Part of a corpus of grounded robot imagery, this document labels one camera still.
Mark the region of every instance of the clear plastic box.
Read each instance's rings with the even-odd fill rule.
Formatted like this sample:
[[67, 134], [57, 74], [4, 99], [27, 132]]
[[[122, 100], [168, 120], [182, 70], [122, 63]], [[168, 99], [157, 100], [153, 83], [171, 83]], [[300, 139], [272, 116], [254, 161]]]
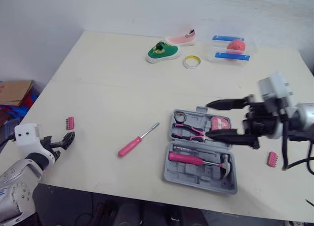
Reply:
[[[242, 40], [245, 43], [245, 50], [228, 49], [228, 45], [233, 40]], [[214, 35], [208, 44], [207, 55], [209, 62], [238, 64], [249, 61], [255, 51], [255, 45], [252, 42], [247, 42], [243, 37]]]

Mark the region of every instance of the pink hammer handle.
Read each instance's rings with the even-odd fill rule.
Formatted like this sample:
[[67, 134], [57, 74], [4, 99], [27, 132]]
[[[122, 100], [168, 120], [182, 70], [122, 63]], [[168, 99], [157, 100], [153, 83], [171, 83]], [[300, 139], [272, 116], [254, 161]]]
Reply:
[[124, 148], [122, 148], [118, 152], [119, 157], [124, 157], [126, 154], [132, 151], [140, 142], [142, 142], [142, 139], [139, 136], [136, 139], [129, 142]]
[[169, 157], [168, 159], [170, 161], [178, 161], [182, 163], [187, 163], [187, 164], [193, 164], [193, 165], [204, 165], [204, 162], [202, 159], [194, 157], [194, 156], [188, 156], [188, 155], [182, 155], [182, 154], [176, 154], [173, 152], [169, 152]]

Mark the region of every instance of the white table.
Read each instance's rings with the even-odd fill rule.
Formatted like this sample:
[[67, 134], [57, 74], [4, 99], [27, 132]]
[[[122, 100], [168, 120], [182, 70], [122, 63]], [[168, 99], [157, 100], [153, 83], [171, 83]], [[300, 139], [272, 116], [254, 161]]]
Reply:
[[[76, 139], [42, 183], [116, 196], [184, 205], [232, 214], [314, 222], [314, 178], [301, 164], [281, 170], [281, 141], [261, 138], [261, 148], [234, 146], [238, 193], [222, 195], [163, 179], [170, 116], [174, 109], [194, 111], [220, 98], [256, 94], [257, 81], [280, 71], [290, 82], [294, 100], [313, 102], [314, 80], [295, 50], [263, 48], [245, 66], [205, 60], [201, 42], [182, 48], [175, 60], [149, 64], [146, 52], [158, 38], [85, 32], [27, 114], [23, 123], [41, 124], [44, 135], [62, 139], [65, 119], [75, 117]], [[202, 65], [188, 70], [183, 56], [198, 55]], [[242, 130], [244, 110], [226, 115]], [[118, 150], [160, 122], [123, 159]], [[289, 142], [290, 162], [305, 158], [308, 144]], [[269, 151], [278, 165], [266, 165]], [[21, 158], [14, 143], [0, 155], [4, 172]]]

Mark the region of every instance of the sneaker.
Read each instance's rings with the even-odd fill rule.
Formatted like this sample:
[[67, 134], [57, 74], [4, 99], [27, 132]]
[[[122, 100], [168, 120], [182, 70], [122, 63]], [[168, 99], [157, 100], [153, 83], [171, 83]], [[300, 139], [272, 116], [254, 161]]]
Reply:
[[180, 56], [180, 47], [171, 46], [165, 42], [158, 42], [154, 47], [148, 51], [146, 60], [150, 63], [157, 63], [162, 60], [175, 59]]
[[193, 46], [196, 41], [195, 30], [192, 29], [188, 34], [181, 36], [168, 36], [165, 41], [176, 46]]

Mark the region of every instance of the tool case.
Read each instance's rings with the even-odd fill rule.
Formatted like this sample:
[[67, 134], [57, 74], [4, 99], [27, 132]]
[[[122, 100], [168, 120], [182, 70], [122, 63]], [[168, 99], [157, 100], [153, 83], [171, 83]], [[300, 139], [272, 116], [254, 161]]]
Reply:
[[[212, 140], [199, 142], [196, 140], [185, 140], [172, 137], [172, 134], [174, 133], [182, 136], [193, 136], [192, 132], [174, 126], [174, 124], [177, 124], [175, 120], [175, 114], [178, 112], [182, 112], [186, 115], [184, 124], [193, 126], [195, 128], [202, 128], [204, 132], [207, 132], [209, 129], [211, 129], [211, 119], [213, 117], [226, 119], [229, 122], [229, 126], [231, 128], [231, 122], [229, 118], [210, 115], [207, 113], [207, 110], [207, 107], [197, 107], [196, 112], [183, 110], [173, 111], [169, 129], [169, 135], [173, 141], [169, 143], [167, 149], [168, 152], [165, 162], [164, 178], [169, 182], [193, 186], [218, 193], [235, 194], [237, 193], [235, 158], [234, 155], [229, 151], [232, 145]], [[204, 161], [214, 163], [223, 162], [222, 155], [227, 154], [229, 157], [228, 162], [230, 163], [231, 169], [229, 174], [223, 178], [225, 170], [218, 166], [184, 164], [182, 162], [170, 161], [169, 152], [194, 156], [201, 158]]]

